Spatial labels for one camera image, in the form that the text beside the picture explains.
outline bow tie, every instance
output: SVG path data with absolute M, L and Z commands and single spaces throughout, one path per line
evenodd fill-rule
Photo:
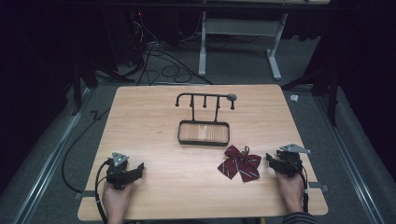
M 230 179 L 233 179 L 238 172 L 241 174 L 244 182 L 260 178 L 257 167 L 259 167 L 262 157 L 248 155 L 248 153 L 248 147 L 245 147 L 245 151 L 243 152 L 240 152 L 235 146 L 228 147 L 224 154 L 229 159 L 224 161 L 218 169 Z

